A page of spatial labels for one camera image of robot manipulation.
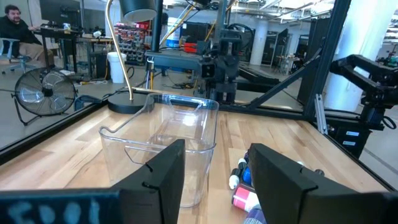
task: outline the lamp shade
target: lamp shade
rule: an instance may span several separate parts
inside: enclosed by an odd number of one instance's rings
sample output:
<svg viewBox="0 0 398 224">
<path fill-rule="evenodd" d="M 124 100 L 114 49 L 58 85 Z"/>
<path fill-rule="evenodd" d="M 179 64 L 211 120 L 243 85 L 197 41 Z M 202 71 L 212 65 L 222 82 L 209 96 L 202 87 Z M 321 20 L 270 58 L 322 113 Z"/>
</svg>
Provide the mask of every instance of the lamp shade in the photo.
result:
<svg viewBox="0 0 398 224">
<path fill-rule="evenodd" d="M 131 22 L 148 21 L 157 14 L 154 0 L 120 0 L 120 8 L 124 18 Z"/>
</svg>

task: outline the electric fan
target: electric fan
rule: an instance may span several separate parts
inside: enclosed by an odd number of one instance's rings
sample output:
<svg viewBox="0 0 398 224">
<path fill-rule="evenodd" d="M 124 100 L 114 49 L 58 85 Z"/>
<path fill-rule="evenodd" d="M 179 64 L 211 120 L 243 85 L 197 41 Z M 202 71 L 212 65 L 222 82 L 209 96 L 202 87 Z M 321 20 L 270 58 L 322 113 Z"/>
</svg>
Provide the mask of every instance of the electric fan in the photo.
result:
<svg viewBox="0 0 398 224">
<path fill-rule="evenodd" d="M 53 69 L 47 73 L 44 68 L 38 68 L 18 79 L 15 93 L 11 96 L 14 98 L 19 120 L 27 126 L 36 118 L 65 113 L 75 101 L 76 90 L 72 81 L 58 70 Z M 25 122 L 18 104 L 36 117 Z"/>
</svg>

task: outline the red container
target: red container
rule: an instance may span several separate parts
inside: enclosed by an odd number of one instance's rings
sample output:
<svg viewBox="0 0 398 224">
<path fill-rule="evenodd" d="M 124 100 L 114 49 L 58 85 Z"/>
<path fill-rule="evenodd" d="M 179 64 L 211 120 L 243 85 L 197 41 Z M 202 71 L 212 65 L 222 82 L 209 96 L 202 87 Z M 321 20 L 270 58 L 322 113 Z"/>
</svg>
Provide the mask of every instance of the red container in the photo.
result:
<svg viewBox="0 0 398 224">
<path fill-rule="evenodd" d="M 185 43 L 184 51 L 187 53 L 196 53 L 197 52 L 197 44 Z"/>
</svg>

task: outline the lamp arm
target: lamp arm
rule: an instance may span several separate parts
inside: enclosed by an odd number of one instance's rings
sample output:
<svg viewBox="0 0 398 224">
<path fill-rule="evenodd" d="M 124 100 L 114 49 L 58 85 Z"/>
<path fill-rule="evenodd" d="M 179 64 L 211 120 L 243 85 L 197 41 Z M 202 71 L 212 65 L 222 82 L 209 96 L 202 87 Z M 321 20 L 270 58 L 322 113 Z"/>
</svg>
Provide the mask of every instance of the lamp arm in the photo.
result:
<svg viewBox="0 0 398 224">
<path fill-rule="evenodd" d="M 106 22 L 108 23 L 109 29 L 111 31 L 111 35 L 112 35 L 112 39 L 116 48 L 116 52 L 118 53 L 118 57 L 119 57 L 119 61 L 120 61 L 120 65 L 122 66 L 122 71 L 123 71 L 123 75 L 124 75 L 124 79 L 127 82 L 127 86 L 129 88 L 129 93 L 130 93 L 130 100 L 133 100 L 133 95 L 132 95 L 132 89 L 131 89 L 131 85 L 130 85 L 130 81 L 129 81 L 129 77 L 127 75 L 127 71 L 126 68 L 124 66 L 124 60 L 122 58 L 122 54 L 120 52 L 120 48 L 119 48 L 119 42 L 116 39 L 116 36 L 114 34 L 114 29 L 113 29 L 113 25 L 111 22 L 111 16 L 110 16 L 110 10 L 111 10 L 111 5 L 112 5 L 113 0 L 108 0 L 108 2 L 106 3 Z"/>
</svg>

